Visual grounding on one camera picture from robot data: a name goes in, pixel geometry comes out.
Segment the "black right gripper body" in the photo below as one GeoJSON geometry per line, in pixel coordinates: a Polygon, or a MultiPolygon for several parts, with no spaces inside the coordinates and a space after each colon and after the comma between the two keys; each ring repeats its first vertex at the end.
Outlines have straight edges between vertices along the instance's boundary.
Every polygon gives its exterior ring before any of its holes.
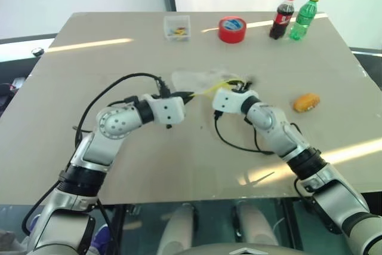
{"type": "Polygon", "coordinates": [[[237,82],[236,85],[232,88],[232,91],[235,93],[245,93],[249,90],[249,82],[237,82]]]}

